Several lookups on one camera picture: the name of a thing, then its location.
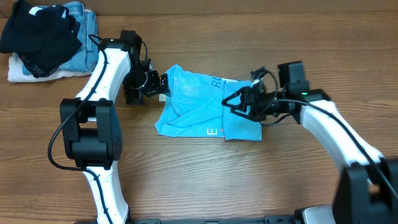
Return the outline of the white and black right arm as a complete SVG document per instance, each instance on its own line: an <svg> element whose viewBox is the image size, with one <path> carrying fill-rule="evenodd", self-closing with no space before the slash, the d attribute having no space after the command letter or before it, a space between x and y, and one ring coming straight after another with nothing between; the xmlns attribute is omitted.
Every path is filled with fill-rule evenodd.
<svg viewBox="0 0 398 224"><path fill-rule="evenodd" d="M386 159L342 117L332 99L312 89L303 62L277 66L280 86L268 93L262 82L267 69L251 72L251 86L221 103L251 121L293 116L323 146L340 172L331 205L300 208L292 215L271 215L264 223L397 223L397 159Z"/></svg>

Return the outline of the light blue printed t-shirt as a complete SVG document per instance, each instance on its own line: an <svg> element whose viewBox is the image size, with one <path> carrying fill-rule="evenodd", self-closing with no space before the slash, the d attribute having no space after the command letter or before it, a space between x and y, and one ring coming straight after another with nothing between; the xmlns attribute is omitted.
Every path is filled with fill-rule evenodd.
<svg viewBox="0 0 398 224"><path fill-rule="evenodd" d="M223 138L260 141L262 126L231 112L221 101L250 81L230 80L170 67L166 74L170 96L155 123L157 133L168 137Z"/></svg>

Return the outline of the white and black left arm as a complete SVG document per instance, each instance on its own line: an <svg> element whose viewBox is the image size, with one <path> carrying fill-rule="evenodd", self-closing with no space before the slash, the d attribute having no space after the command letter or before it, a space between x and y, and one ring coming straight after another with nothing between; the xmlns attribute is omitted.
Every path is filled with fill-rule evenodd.
<svg viewBox="0 0 398 224"><path fill-rule="evenodd" d="M88 37L98 47L98 63L82 91L62 100L55 134L63 136L65 154L75 162L72 170L82 172L89 183L95 223L131 223L118 174L123 136L115 101L120 89L129 105L169 95L167 74L159 74L149 57L140 58L147 46L134 30L122 30L117 39Z"/></svg>

